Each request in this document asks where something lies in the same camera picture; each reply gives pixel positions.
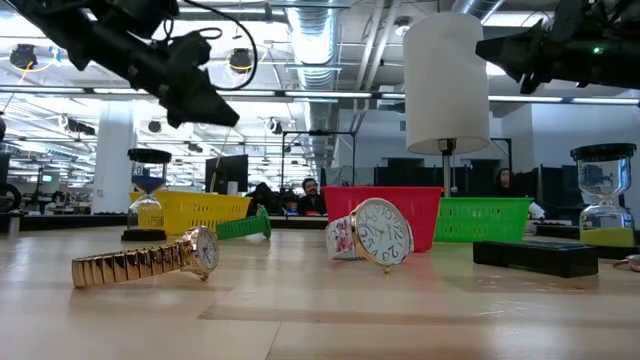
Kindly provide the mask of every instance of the yellow plastic basket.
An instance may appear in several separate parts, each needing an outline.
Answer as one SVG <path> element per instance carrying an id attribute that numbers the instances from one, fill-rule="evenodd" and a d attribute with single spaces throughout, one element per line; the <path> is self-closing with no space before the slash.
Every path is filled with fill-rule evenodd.
<path id="1" fill-rule="evenodd" d="M 129 194 L 131 201 L 140 197 L 139 192 Z M 219 223 L 243 219 L 247 216 L 251 198 L 240 196 L 193 193 L 184 191 L 158 191 L 155 197 L 162 204 L 164 231 L 167 235 L 182 235 L 194 226 L 204 225 L 216 230 Z M 141 209 L 138 226 L 157 229 L 157 217 Z"/>

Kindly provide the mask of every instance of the metal frame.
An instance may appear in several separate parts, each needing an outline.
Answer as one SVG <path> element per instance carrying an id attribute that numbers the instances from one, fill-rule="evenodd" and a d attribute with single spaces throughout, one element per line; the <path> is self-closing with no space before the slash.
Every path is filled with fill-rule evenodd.
<path id="1" fill-rule="evenodd" d="M 324 131 L 324 130 L 312 130 L 312 131 L 283 131 L 282 132 L 282 161 L 280 164 L 280 189 L 284 189 L 284 158 L 286 156 L 285 149 L 286 138 L 289 134 L 308 135 L 308 136 L 333 136 L 333 135 L 349 135 L 353 140 L 353 147 L 351 149 L 351 184 L 356 182 L 356 133 L 351 131 Z"/>
<path id="2" fill-rule="evenodd" d="M 504 141 L 505 143 L 507 143 L 507 156 L 509 158 L 509 173 L 513 173 L 513 155 L 511 154 L 511 138 L 490 138 L 490 140 L 494 144 L 496 141 Z"/>

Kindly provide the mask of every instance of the computer monitor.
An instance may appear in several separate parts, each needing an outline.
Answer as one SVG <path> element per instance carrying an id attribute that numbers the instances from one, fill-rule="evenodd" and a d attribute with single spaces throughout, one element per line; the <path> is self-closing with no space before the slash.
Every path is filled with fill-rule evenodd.
<path id="1" fill-rule="evenodd" d="M 211 179 L 216 173 L 216 182 L 211 188 Z M 205 192 L 227 193 L 227 183 L 238 183 L 238 192 L 248 191 L 249 180 L 249 155 L 223 156 L 207 159 L 205 167 Z"/>

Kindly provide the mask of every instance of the green plastic basket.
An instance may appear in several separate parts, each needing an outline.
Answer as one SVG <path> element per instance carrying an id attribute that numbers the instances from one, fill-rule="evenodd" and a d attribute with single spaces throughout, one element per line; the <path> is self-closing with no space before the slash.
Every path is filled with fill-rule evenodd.
<path id="1" fill-rule="evenodd" d="M 256 216 L 216 225 L 216 236 L 219 240 L 233 239 L 258 233 L 264 234 L 267 239 L 271 237 L 269 213 L 262 205 L 258 205 Z"/>
<path id="2" fill-rule="evenodd" d="M 521 242 L 528 198 L 442 198 L 435 241 Z"/>

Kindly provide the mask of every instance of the desk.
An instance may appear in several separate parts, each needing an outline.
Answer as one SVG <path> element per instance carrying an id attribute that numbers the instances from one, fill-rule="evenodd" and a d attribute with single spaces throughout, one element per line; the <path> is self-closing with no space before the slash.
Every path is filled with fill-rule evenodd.
<path id="1" fill-rule="evenodd" d="M 329 224 L 326 216 L 269 216 L 274 229 L 324 230 Z"/>
<path id="2" fill-rule="evenodd" d="M 324 232 L 221 242 L 208 282 L 172 272 L 74 290 L 72 258 L 122 228 L 0 240 L 1 359 L 636 360 L 640 274 L 603 262 L 561 279 L 474 265 L 470 244 L 435 244 L 385 276 L 331 262 Z"/>
<path id="3" fill-rule="evenodd" d="M 47 211 L 51 211 L 53 215 L 73 215 L 75 213 L 73 208 L 52 208 Z"/>

